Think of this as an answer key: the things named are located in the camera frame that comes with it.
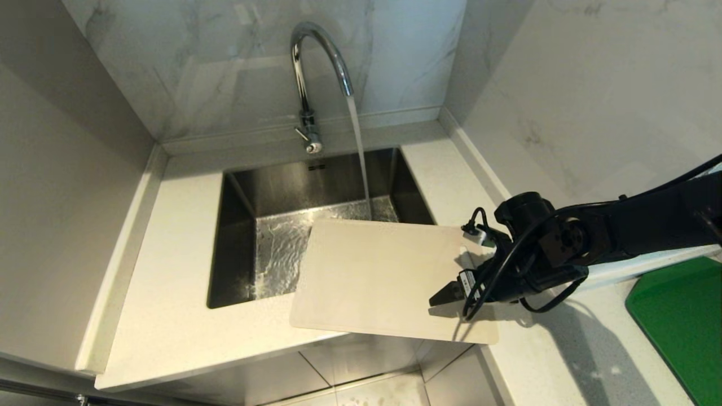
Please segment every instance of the faucet handle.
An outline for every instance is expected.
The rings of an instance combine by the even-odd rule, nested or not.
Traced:
[[[308,138],[308,136],[306,136],[305,132],[303,132],[302,129],[300,129],[300,128],[298,128],[298,127],[293,127],[293,129],[296,130],[296,132],[298,133],[298,135],[300,135],[301,138],[303,138],[304,141],[306,141],[306,142],[311,142],[311,140]]]
[[[294,127],[293,129],[301,136],[301,138],[303,138],[304,141],[306,141],[306,152],[309,154],[316,154],[323,149],[323,145],[321,144],[317,133],[314,131],[305,133],[299,127]]]

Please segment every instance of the marble wall tile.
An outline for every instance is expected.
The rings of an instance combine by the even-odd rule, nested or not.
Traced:
[[[63,0],[111,77],[160,141],[296,123],[293,27],[334,37],[359,113],[439,106],[466,0]],[[348,116],[313,40],[304,71],[317,117]]]
[[[537,0],[512,35],[481,3],[445,105],[512,194],[616,199],[722,152],[722,2]]]

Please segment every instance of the quartz countertop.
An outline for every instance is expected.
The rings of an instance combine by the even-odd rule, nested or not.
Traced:
[[[438,225],[463,224],[477,206],[493,212],[494,202],[438,122],[378,129],[369,135],[369,148],[389,146],[391,134],[401,140]],[[259,145],[171,158],[105,373],[96,378],[98,389],[182,379],[345,334],[291,327],[293,294],[206,307],[222,171],[277,163],[272,162],[277,158],[261,158],[271,147],[300,150],[297,143]],[[304,158],[303,151],[291,154]],[[493,216],[490,223],[497,226]],[[678,262],[680,255],[639,259],[627,267],[653,269]],[[624,268],[621,264],[612,271]],[[633,283],[580,291],[547,314],[497,305],[500,341],[483,350],[513,404],[692,404],[626,312],[624,300]]]

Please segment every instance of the water stream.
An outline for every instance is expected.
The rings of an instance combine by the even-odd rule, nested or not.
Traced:
[[[359,126],[359,116],[356,113],[356,101],[353,95],[346,97],[346,103],[349,104],[349,113],[351,113],[351,122],[354,124],[354,134],[356,135],[356,148],[359,152],[359,160],[361,162],[361,176],[363,177],[363,191],[366,196],[366,204],[368,206],[368,219],[373,219],[371,210],[371,198],[368,194],[368,179],[366,177],[366,159],[363,156],[363,143],[361,142],[361,127]]]

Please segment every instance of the stainless steel sink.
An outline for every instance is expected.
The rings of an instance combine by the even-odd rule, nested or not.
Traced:
[[[208,307],[295,291],[315,219],[433,224],[401,150],[365,160],[373,218],[357,154],[226,173]]]

